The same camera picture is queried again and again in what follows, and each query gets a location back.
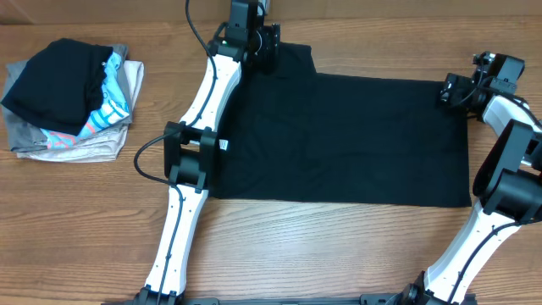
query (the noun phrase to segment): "gray folded shirt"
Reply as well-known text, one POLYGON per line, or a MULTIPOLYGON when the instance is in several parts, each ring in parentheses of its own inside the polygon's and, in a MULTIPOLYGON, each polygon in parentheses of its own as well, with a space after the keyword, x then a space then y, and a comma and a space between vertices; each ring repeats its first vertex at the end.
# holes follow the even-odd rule
MULTIPOLYGON (((110 45, 110 47, 113 47, 113 51, 120 55, 122 58, 122 63, 124 63, 126 60, 126 55, 128 55, 128 46, 114 44, 110 45)), ((8 64, 6 66, 8 68, 8 78, 6 79, 6 83, 4 85, 2 99, 6 96, 6 94, 8 94, 15 81, 19 78, 21 72, 23 72, 23 69, 25 69, 27 62, 28 60, 23 60, 17 63, 8 64)), ((133 102, 130 97, 128 78, 126 77, 126 72, 124 71, 122 65, 117 71, 117 82, 119 83, 120 90, 124 93, 124 98, 126 98, 129 109, 132 109, 133 102)), ((6 123, 6 129, 8 130, 9 149, 12 152, 25 153, 47 149, 47 137, 38 127, 27 123, 4 106, 2 106, 2 113, 3 119, 6 123)), ((131 122, 132 115, 130 112, 130 115, 126 119, 121 120, 115 125, 129 124, 131 122)), ((94 136, 100 136, 100 132, 96 133, 92 137, 94 136)))

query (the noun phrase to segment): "wire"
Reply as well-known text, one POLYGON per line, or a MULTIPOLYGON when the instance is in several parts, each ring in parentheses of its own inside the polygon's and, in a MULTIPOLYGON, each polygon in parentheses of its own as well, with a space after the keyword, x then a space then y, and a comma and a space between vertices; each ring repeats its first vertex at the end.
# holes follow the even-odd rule
MULTIPOLYGON (((475 92, 476 90, 482 85, 482 79, 484 78, 484 66, 483 65, 480 65, 480 76, 478 78, 478 84, 470 91, 470 93, 468 93, 468 95, 466 97, 464 97, 460 102, 459 104, 463 104, 464 102, 466 102, 475 92)), ((484 83, 487 81, 487 80, 491 80, 493 79, 494 77, 491 76, 491 77, 488 77, 484 80, 484 83)))
POLYGON ((510 228, 512 226, 531 225, 531 224, 535 224, 535 223, 538 223, 538 222, 540 222, 540 220, 531 219, 531 220, 523 221, 523 222, 513 222, 513 223, 502 225, 502 226, 500 226, 498 228, 493 229, 491 231, 491 233, 489 233, 484 238, 484 240, 482 242, 480 242, 480 244, 474 249, 473 254, 471 254, 471 256, 468 258, 467 262, 463 266, 463 269, 459 273, 459 276, 457 276, 456 284, 454 285, 454 288, 452 289, 452 291, 450 293, 450 296, 448 297, 448 302, 447 302, 448 305, 451 305, 451 303, 453 302, 454 296, 456 295, 456 292, 457 292, 457 288, 461 284, 461 281, 463 280, 463 276, 465 276, 465 273, 467 272, 468 266, 474 260, 474 258, 478 254, 478 252, 480 252, 480 250, 485 246, 485 244, 491 239, 491 237, 496 236, 497 234, 499 234, 500 231, 502 231, 502 230, 504 230, 506 228, 510 228))
POLYGON ((209 60, 211 61, 211 65, 213 66, 213 82, 211 83, 211 89, 209 90, 209 93, 207 94, 207 97, 205 98, 205 102, 203 102, 202 108, 197 113, 194 120, 191 121, 189 124, 187 124, 188 127, 192 127, 199 119, 202 118, 203 111, 205 110, 205 107, 209 103, 209 99, 211 99, 211 96, 213 95, 214 85, 217 82, 218 77, 217 77, 217 66, 214 63, 213 55, 211 55, 211 51, 207 47, 207 44, 205 44, 202 37, 197 32, 196 27, 194 27, 194 24, 192 23, 192 19, 190 17, 190 11, 188 9, 189 6, 190 6, 190 0, 186 0, 186 3, 185 3, 186 21, 188 21, 188 25, 192 29, 192 32, 194 32, 194 35, 196 36, 197 40, 202 44, 202 47, 205 49, 205 53, 209 57, 209 60))
POLYGON ((267 16, 268 12, 265 11, 265 7, 263 6, 263 3, 257 2, 257 6, 262 10, 262 16, 267 16))
MULTIPOLYGON (((198 112, 198 114, 196 115, 194 120, 187 125, 189 127, 192 127, 202 117, 202 113, 205 110, 205 107, 207 106, 207 104, 209 102, 209 99, 213 95, 213 89, 214 89, 214 86, 215 86, 215 83, 216 83, 216 80, 217 80, 218 77, 217 77, 217 67, 216 67, 216 64, 214 63, 214 59, 213 59, 213 56, 211 55, 211 51, 209 50, 209 48, 207 47, 205 42, 203 42, 203 39, 200 37, 199 33, 197 32, 196 28, 194 27, 194 24, 192 23, 192 20, 191 20, 191 17, 190 17, 189 5, 190 5, 190 0, 186 0, 186 3, 185 3, 186 20, 188 21, 188 25, 190 25, 190 28, 194 32, 194 35, 196 36, 197 40, 202 44, 202 47, 205 49, 205 52, 206 52, 207 56, 209 57, 209 60, 211 61, 211 65, 213 66, 213 82, 211 84, 211 88, 209 90, 209 93, 208 93, 208 95, 207 95, 207 97, 205 99, 205 102, 202 105, 202 108, 200 109, 200 111, 198 112)), ((217 29, 217 32, 215 33, 214 38, 216 38, 216 36, 220 35, 220 32, 222 32, 222 30, 226 26, 227 26, 227 23, 223 23, 222 25, 220 25, 220 27, 217 29)), ((141 168, 139 166, 139 157, 150 146, 158 143, 159 141, 162 141, 163 139, 165 139, 167 137, 173 136, 173 135, 175 135, 175 134, 177 134, 179 132, 180 132, 179 130, 174 130, 174 131, 171 131, 171 132, 169 132, 169 133, 167 133, 165 135, 162 135, 162 136, 159 136, 159 137, 156 137, 156 138, 150 140, 147 144, 143 145, 135 153, 135 156, 134 156, 134 167, 135 167, 135 170, 140 175, 142 175, 143 177, 145 177, 145 178, 147 178, 149 180, 164 183, 165 185, 168 185, 168 186, 172 187, 173 189, 175 189, 177 191, 177 193, 179 194, 179 212, 177 213, 177 220, 175 221, 175 227, 174 227, 173 233, 171 235, 171 240, 169 242, 168 252, 166 254, 165 264, 163 266, 162 279, 160 280, 160 287, 158 289, 158 295, 157 295, 157 300, 156 300, 157 305, 160 305, 160 301, 161 301, 161 297, 162 297, 163 284, 165 282, 166 275, 168 273, 169 259, 171 258, 171 250, 173 248, 175 235, 177 234, 177 230, 179 229, 180 216, 181 216, 181 212, 182 212, 182 208, 183 208, 184 198, 183 198, 182 192, 180 191, 180 189, 176 185, 176 183, 170 182, 168 180, 161 179, 161 178, 158 178, 158 177, 155 177, 155 176, 152 176, 152 175, 149 175, 149 174, 145 173, 143 170, 141 170, 141 168)))
POLYGON ((260 47, 257 49, 257 51, 254 53, 257 55, 258 52, 260 52, 260 50, 262 49, 262 46, 263 46, 263 38, 262 38, 262 34, 260 34, 260 32, 257 30, 256 31, 257 35, 260 36, 260 47))
MULTIPOLYGON (((470 96, 472 96, 473 92, 475 92, 476 90, 482 90, 482 91, 487 91, 487 92, 492 92, 496 95, 500 95, 500 96, 503 96, 505 97, 508 101, 510 101, 510 103, 513 103, 513 104, 516 104, 532 121, 533 123, 539 128, 542 130, 542 124, 538 121, 538 119, 536 119, 536 116, 534 116, 534 114, 531 112, 530 109, 526 108, 525 106, 523 106, 524 104, 527 104, 527 101, 525 101, 525 99, 521 98, 521 97, 518 97, 516 95, 513 95, 513 94, 510 94, 510 93, 504 93, 502 91, 498 91, 496 89, 492 89, 492 88, 487 88, 487 87, 484 87, 485 84, 489 81, 489 80, 493 80, 494 78, 496 78, 495 76, 490 76, 486 79, 484 79, 484 81, 482 81, 478 86, 476 86, 469 94, 467 97, 463 98, 462 101, 459 103, 459 104, 462 104, 464 103, 470 96)), ((471 116, 468 116, 467 119, 475 119, 477 118, 478 116, 477 115, 471 115, 471 116)))
POLYGON ((214 32, 214 35, 213 35, 213 40, 216 40, 218 38, 218 36, 220 35, 220 33, 222 33, 222 31, 225 29, 226 26, 228 26, 228 22, 223 22, 220 24, 220 26, 218 27, 217 31, 214 32))

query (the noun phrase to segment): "black cloth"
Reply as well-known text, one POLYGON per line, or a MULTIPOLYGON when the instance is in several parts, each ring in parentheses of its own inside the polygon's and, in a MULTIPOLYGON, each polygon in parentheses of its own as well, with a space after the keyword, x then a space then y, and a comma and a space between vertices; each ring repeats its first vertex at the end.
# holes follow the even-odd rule
POLYGON ((470 206, 466 115, 437 106, 442 86, 317 74, 310 47, 283 44, 229 100, 211 194, 470 206))
POLYGON ((74 136, 102 106, 112 47, 61 39, 26 64, 2 105, 30 124, 74 136))

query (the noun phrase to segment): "clothing pile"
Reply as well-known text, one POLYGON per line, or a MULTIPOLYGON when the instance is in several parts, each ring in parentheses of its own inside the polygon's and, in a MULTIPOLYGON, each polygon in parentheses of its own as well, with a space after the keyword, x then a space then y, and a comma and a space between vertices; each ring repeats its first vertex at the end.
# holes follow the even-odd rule
POLYGON ((8 64, 2 111, 10 150, 42 161, 115 160, 145 72, 127 54, 126 45, 64 38, 8 64))

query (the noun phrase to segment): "robot end effector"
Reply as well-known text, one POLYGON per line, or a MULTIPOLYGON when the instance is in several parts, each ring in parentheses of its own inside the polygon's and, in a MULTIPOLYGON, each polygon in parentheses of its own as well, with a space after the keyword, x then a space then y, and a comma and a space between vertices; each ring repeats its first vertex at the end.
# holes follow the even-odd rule
POLYGON ((503 54, 474 55, 476 70, 471 78, 449 73, 440 92, 440 101, 451 108, 465 108, 480 118, 494 95, 514 98, 517 80, 525 62, 503 54))
POLYGON ((280 25, 263 25, 265 14, 265 5, 258 0, 232 0, 230 20, 217 32, 225 28, 225 35, 215 35, 210 41, 211 54, 231 57, 264 72, 271 71, 279 57, 280 25))

